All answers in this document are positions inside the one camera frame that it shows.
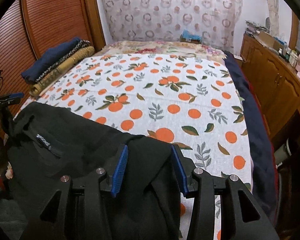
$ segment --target metal screw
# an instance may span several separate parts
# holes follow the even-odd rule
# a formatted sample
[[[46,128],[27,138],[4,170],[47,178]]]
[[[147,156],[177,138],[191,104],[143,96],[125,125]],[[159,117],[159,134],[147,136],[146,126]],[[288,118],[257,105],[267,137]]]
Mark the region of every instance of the metal screw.
[[[65,175],[60,178],[62,182],[67,182],[69,180],[69,176]]]
[[[97,174],[102,174],[102,173],[104,173],[105,172],[105,169],[104,168],[98,168],[98,169],[96,169],[96,173]]]
[[[239,177],[238,177],[237,175],[232,174],[232,175],[230,175],[230,179],[231,179],[232,181],[238,181],[238,180],[239,180]]]
[[[203,169],[201,169],[201,168],[195,168],[194,169],[194,173],[196,173],[196,174],[202,174],[203,173]]]

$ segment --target floral blanket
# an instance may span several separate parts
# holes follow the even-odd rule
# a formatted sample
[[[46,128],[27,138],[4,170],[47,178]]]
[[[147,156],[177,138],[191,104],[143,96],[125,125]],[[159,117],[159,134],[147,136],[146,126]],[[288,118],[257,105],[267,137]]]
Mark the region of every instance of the floral blanket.
[[[226,55],[222,50],[215,49],[202,44],[192,44],[188,42],[170,41],[119,41],[112,45],[105,46],[94,56],[115,55],[126,53],[140,54],[169,54],[184,57],[198,57],[212,60],[222,65],[225,64]]]
[[[123,132],[176,143],[197,167],[214,176],[236,174],[250,187],[243,108],[227,68],[218,62],[167,54],[86,58],[37,101]],[[220,239],[219,197],[215,207],[215,239]],[[184,239],[192,208],[193,200],[181,197]]]

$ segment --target dark blue fabric on bed edge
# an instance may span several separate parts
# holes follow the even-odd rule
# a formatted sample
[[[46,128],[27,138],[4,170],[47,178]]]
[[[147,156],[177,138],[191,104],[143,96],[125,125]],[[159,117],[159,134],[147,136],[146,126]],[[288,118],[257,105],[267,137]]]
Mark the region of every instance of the dark blue fabric on bed edge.
[[[53,63],[57,62],[61,57],[72,50],[81,39],[73,38],[71,41],[61,43],[60,45],[47,49],[45,53],[35,63],[21,73],[21,76],[27,84],[35,84],[36,79],[47,70]]]
[[[272,158],[272,145],[263,124],[258,105],[234,56],[225,51],[225,65],[243,101],[244,117],[254,165],[253,196],[273,223],[277,208],[277,183]]]

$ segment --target red fabric edge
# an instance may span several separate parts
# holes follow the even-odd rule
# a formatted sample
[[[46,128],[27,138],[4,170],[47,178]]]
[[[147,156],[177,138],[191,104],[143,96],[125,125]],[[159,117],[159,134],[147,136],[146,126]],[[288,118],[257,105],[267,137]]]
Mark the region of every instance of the red fabric edge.
[[[262,120],[263,120],[263,125],[264,125],[264,127],[266,127],[266,122],[265,122],[265,120],[264,120],[264,117],[263,117],[263,114],[262,114],[262,112],[261,112],[260,106],[259,106],[259,104],[257,103],[257,100],[256,100],[254,88],[253,88],[252,84],[248,81],[248,79],[246,78],[246,76],[245,76],[245,74],[243,73],[243,71],[242,71],[242,74],[243,74],[245,80],[247,81],[247,83],[248,83],[248,85],[249,85],[249,90],[250,90],[250,92],[251,92],[251,94],[252,94],[252,96],[253,96],[253,98],[254,98],[254,100],[255,100],[255,102],[256,102],[256,105],[258,106],[258,110],[259,110],[259,112],[260,112],[260,114],[261,114],[261,117],[262,117]],[[274,147],[273,147],[273,145],[272,145],[272,142],[271,142],[271,140],[270,140],[270,138],[269,138],[268,133],[267,133],[267,136],[268,136],[268,139],[269,139],[269,141],[270,141],[270,143],[271,143],[272,164],[273,164],[273,168],[274,168],[274,179],[275,179],[274,186],[275,186],[275,192],[276,192],[277,198],[278,198],[278,195],[279,195],[279,193],[278,193],[278,181],[279,181],[279,176],[278,176],[278,173],[277,173],[277,167],[276,167],[276,164],[275,164]]]

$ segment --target bed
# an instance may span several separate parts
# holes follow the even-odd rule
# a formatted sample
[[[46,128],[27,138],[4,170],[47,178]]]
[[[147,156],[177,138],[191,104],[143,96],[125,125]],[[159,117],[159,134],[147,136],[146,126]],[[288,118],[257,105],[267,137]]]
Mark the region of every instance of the bed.
[[[180,42],[117,42],[84,59],[21,110],[34,100],[178,144],[212,175],[238,175],[274,218],[271,143],[249,84],[229,53]],[[181,196],[182,239],[192,207],[193,200]],[[215,239],[220,239],[220,212],[216,197]]]

